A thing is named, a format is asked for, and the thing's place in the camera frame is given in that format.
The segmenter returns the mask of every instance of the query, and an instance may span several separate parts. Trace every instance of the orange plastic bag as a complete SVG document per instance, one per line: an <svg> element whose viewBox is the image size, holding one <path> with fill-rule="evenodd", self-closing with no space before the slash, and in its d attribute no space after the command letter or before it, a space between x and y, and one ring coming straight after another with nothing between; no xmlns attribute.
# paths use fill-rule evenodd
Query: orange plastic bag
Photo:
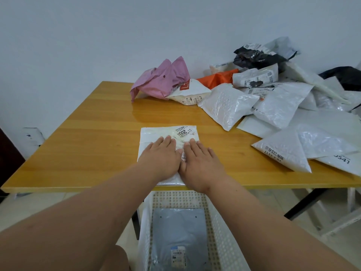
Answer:
<svg viewBox="0 0 361 271"><path fill-rule="evenodd" d="M212 89L221 83L233 83L232 76L234 73L238 73L238 68L232 69L225 72L218 72L203 78L197 79L201 82L202 85L208 87L209 89Z"/></svg>

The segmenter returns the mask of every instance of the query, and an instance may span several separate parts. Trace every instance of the black plastic bag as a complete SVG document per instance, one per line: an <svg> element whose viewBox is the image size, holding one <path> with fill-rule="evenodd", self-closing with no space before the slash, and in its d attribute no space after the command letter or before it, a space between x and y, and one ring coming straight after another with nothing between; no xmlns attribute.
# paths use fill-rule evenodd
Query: black plastic bag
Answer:
<svg viewBox="0 0 361 271"><path fill-rule="evenodd" d="M287 62L288 60L275 52L270 51L261 44L244 45L235 52L237 56L233 63L242 68L265 68L275 63Z"/></svg>
<svg viewBox="0 0 361 271"><path fill-rule="evenodd" d="M361 91L361 71L352 66L339 66L322 72L320 76L327 79L336 76L345 90Z"/></svg>

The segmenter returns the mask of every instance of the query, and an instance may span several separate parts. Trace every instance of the white plastic basket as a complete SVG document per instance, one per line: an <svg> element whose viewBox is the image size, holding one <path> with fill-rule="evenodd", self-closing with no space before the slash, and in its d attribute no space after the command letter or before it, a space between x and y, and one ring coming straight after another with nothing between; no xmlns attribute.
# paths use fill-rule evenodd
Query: white plastic basket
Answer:
<svg viewBox="0 0 361 271"><path fill-rule="evenodd" d="M152 215L154 208L202 208L205 212L208 255L212 270L247 270L248 264L221 215L204 194L195 191L152 191L144 200L138 244L138 271L151 266Z"/></svg>

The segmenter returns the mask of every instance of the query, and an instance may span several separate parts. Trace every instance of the pink plastic bag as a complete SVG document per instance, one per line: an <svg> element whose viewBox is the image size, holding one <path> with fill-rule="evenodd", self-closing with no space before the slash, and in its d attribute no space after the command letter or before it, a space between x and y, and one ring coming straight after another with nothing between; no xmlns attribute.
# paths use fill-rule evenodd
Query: pink plastic bag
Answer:
<svg viewBox="0 0 361 271"><path fill-rule="evenodd" d="M132 102L141 90L147 95L168 100L165 97L172 92L172 88L188 81L191 77L182 56L171 63L164 60L158 68L151 68L143 72L133 84L130 95Z"/></svg>

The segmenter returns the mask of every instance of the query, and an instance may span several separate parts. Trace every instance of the red logo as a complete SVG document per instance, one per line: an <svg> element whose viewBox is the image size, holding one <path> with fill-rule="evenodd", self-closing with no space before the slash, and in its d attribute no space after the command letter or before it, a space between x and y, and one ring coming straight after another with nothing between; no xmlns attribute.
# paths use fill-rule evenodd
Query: red logo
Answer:
<svg viewBox="0 0 361 271"><path fill-rule="evenodd" d="M190 81L190 79L188 81L186 81L184 84L182 84L180 86L179 90L187 90L187 89L189 89L189 81Z"/></svg>

